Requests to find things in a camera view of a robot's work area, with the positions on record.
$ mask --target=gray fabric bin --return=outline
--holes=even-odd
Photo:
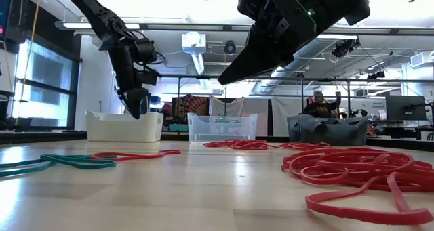
[[[290,142],[333,146],[364,146],[368,117],[351,119],[316,119],[311,115],[288,117]]]

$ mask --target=person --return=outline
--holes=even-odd
[[[327,102],[324,99],[324,95],[319,91],[315,92],[314,95],[315,95],[314,102],[310,103],[304,108],[303,114],[308,114],[315,118],[332,117],[332,111],[336,110],[338,106],[340,106],[340,101],[341,101],[340,92],[336,92],[336,101],[331,103]]]

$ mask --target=teal rubber band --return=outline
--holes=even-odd
[[[46,164],[39,166],[39,167],[30,167],[30,168],[26,168],[26,169],[0,171],[0,177],[9,177],[9,176],[25,174],[25,173],[36,173],[36,172],[46,170],[47,168],[54,166],[56,164],[53,161],[37,159],[37,160],[30,160],[30,161],[22,161],[22,162],[18,162],[18,163],[0,164],[0,169],[10,168],[10,167],[21,167],[21,166],[32,165],[32,164],[37,164],[37,163],[46,163]]]
[[[103,169],[107,167],[116,167],[115,161],[87,159],[86,156],[83,155],[60,156],[55,154],[43,154],[41,155],[41,160],[53,161],[55,163],[69,165],[78,169]]]

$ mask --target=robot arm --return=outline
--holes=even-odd
[[[125,22],[97,0],[71,0],[86,16],[95,34],[102,40],[101,51],[108,51],[117,81],[117,94],[131,115],[140,117],[140,104],[147,103],[148,90],[142,84],[156,85],[161,75],[147,66],[157,53],[143,34],[137,37]],[[143,70],[134,68],[134,63]]]
[[[218,79],[222,85],[287,66],[341,18],[353,25],[370,15],[367,0],[239,0],[238,10],[255,24],[244,50]]]

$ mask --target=desk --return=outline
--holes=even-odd
[[[415,140],[427,140],[429,133],[434,129],[428,127],[385,127],[384,133],[390,135],[392,139],[415,138]]]
[[[2,163],[40,154],[101,151],[181,155],[119,163],[116,168],[83,170],[56,165],[43,172],[0,181],[0,230],[434,230],[383,226],[305,211],[304,196],[350,187],[303,184],[280,171],[295,150],[237,152],[188,142],[104,143],[86,140],[44,142],[0,149]],[[434,163],[434,153],[411,150]],[[434,211],[433,194],[405,194],[412,208]],[[395,211],[389,192],[333,201],[333,205]]]

